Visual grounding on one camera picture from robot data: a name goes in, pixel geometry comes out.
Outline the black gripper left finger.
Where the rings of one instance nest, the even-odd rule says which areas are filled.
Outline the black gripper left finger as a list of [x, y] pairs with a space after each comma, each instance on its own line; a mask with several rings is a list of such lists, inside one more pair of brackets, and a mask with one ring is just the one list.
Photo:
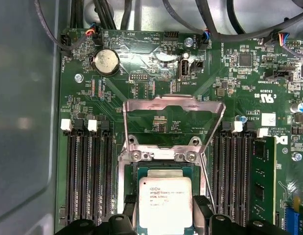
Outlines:
[[100, 225], [89, 219], [78, 219], [58, 232], [57, 235], [136, 235], [135, 228], [136, 203], [135, 195], [125, 197], [125, 206], [122, 214], [108, 216]]

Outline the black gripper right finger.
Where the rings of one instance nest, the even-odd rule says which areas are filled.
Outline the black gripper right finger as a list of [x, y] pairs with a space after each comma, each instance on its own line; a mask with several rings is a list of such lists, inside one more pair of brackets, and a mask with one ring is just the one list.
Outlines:
[[199, 235], [283, 235], [285, 231], [265, 220], [250, 220], [245, 227], [223, 214], [213, 214], [210, 201], [193, 196], [193, 224]]

